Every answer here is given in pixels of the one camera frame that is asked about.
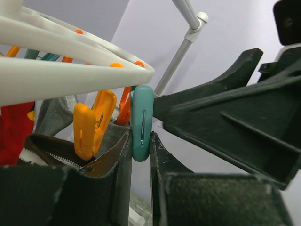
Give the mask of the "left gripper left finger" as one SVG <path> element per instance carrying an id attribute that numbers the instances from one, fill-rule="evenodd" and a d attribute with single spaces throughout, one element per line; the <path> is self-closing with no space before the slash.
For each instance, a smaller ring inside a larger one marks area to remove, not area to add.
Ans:
<path id="1" fill-rule="evenodd" d="M 67 165 L 3 166 L 3 226 L 126 226 L 131 185 L 131 133 L 76 170 Z"/>

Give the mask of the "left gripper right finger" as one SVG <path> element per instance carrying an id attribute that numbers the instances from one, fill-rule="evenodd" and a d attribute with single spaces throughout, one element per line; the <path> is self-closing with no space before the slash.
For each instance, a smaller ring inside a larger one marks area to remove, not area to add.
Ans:
<path id="1" fill-rule="evenodd" d="M 150 136 L 155 226 L 291 226 L 280 191 L 258 175 L 195 173 Z"/>

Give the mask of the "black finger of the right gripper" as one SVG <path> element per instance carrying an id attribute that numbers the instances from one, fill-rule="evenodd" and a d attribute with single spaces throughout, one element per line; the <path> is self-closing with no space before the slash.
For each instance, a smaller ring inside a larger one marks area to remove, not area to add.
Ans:
<path id="1" fill-rule="evenodd" d="M 286 49 L 260 66 L 263 52 L 244 51 L 222 75 L 154 100 L 169 133 L 284 190 L 301 168 L 301 50 Z"/>

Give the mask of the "mustard sock striped cuff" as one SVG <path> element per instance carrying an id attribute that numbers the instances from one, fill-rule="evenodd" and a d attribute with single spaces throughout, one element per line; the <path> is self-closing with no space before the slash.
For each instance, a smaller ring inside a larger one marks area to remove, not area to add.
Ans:
<path id="1" fill-rule="evenodd" d="M 32 133 L 25 140 L 17 165 L 67 165 L 79 170 L 94 160 L 95 157 L 88 161 L 78 157 L 74 150 L 74 143 L 70 141 Z"/>

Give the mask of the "orange clothes clip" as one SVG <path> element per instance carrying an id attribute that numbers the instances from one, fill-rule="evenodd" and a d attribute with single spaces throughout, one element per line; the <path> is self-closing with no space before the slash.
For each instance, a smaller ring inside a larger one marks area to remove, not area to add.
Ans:
<path id="1" fill-rule="evenodd" d="M 130 108 L 131 108 L 131 87 L 125 87 L 120 104 L 119 104 L 119 114 L 115 123 L 120 126 L 126 126 L 130 121 Z"/>

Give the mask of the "white round clip hanger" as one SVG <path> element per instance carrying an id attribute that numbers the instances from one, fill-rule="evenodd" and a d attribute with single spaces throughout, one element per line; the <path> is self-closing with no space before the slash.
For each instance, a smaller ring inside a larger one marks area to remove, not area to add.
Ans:
<path id="1" fill-rule="evenodd" d="M 0 3 L 0 42 L 62 57 L 76 64 L 15 57 L 0 59 L 0 104 L 89 93 L 149 83 L 148 63 L 89 32 L 23 6 L 21 0 Z"/>

